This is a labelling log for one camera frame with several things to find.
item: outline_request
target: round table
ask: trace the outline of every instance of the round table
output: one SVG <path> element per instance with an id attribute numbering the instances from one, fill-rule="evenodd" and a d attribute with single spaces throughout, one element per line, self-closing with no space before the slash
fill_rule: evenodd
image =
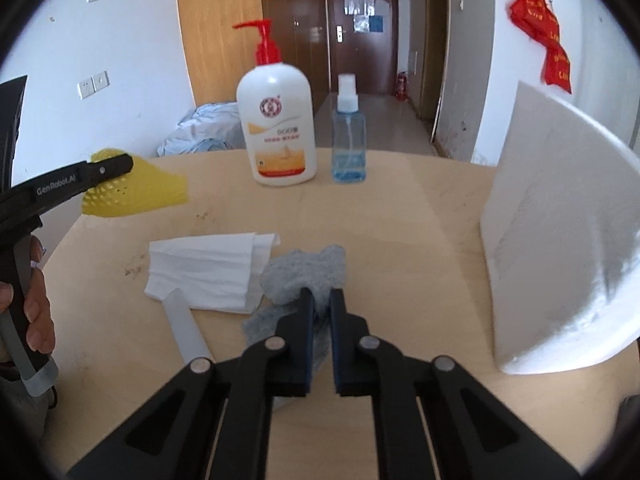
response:
<path id="1" fill-rule="evenodd" d="M 319 173 L 286 188 L 252 179 L 244 151 L 171 156 L 190 202 L 128 218 L 82 216 L 45 267 L 56 323 L 60 403 L 45 450 L 68 469 L 183 366 L 162 306 L 146 297 L 148 244 L 205 234 L 275 232 L 293 249 L 340 244 L 350 312 L 404 354 L 449 354 L 577 468 L 608 440 L 620 401 L 640 391 L 635 345 L 598 366 L 508 376 L 492 359 L 492 307 L 479 218 L 494 169 L 430 156 L 369 152 L 367 179 L 334 184 L 330 150 Z M 217 361 L 244 349 L 245 316 L 194 311 Z M 377 477 L 368 399 L 334 393 L 331 364 L 311 394 L 277 410 L 268 478 Z"/>

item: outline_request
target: bottle label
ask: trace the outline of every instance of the bottle label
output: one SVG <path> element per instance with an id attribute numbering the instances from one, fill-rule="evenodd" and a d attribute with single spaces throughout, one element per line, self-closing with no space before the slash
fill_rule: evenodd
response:
<path id="1" fill-rule="evenodd" d="M 255 165 L 260 176 L 278 178 L 305 172 L 300 117 L 285 119 L 270 127 L 255 123 L 249 123 L 248 127 L 255 147 Z"/>

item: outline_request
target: tiled floor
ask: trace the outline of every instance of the tiled floor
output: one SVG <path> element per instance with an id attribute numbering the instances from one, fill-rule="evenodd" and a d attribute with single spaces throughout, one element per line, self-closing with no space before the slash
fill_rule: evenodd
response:
<path id="1" fill-rule="evenodd" d="M 336 95 L 332 94 L 316 115 L 316 145 L 331 147 L 331 115 Z M 437 156 L 430 143 L 431 128 L 423 124 L 408 103 L 392 96 L 360 96 L 360 110 L 367 118 L 367 148 L 387 152 Z"/>

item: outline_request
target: red bag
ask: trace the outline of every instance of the red bag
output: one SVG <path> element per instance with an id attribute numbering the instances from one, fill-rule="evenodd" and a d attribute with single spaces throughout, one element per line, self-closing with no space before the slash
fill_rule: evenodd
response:
<path id="1" fill-rule="evenodd" d="M 516 0 L 509 8 L 511 21 L 547 48 L 560 43 L 560 25 L 545 0 Z"/>
<path id="2" fill-rule="evenodd" d="M 571 94 L 570 75 L 571 62 L 569 62 L 564 48 L 558 44 L 556 48 L 547 49 L 544 74 L 545 83 L 548 85 L 558 85 Z"/>

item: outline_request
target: red circular logo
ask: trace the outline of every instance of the red circular logo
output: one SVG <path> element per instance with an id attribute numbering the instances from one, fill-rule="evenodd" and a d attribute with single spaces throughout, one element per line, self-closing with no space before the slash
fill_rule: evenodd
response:
<path id="1" fill-rule="evenodd" d="M 273 119 L 280 115 L 282 103 L 277 97 L 269 97 L 260 103 L 260 111 L 265 117 Z"/>

